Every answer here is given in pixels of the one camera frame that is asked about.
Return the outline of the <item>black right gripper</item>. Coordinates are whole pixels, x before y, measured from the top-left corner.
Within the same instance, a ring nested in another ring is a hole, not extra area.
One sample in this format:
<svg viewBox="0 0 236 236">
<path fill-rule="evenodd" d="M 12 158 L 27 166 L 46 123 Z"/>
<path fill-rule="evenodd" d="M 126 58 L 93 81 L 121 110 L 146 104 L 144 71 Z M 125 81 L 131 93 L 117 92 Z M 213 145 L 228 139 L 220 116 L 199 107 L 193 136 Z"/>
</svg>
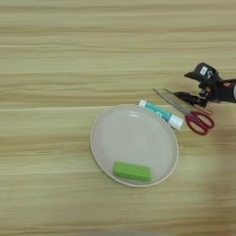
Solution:
<svg viewBox="0 0 236 236">
<path fill-rule="evenodd" d="M 196 72 L 188 72 L 184 76 L 198 82 L 201 81 L 201 77 Z M 200 97 L 181 91 L 174 92 L 174 95 L 191 105 L 201 107 L 206 107 L 209 101 L 236 103 L 236 78 L 227 80 L 204 79 L 199 84 L 199 88 L 201 88 Z"/>
</svg>

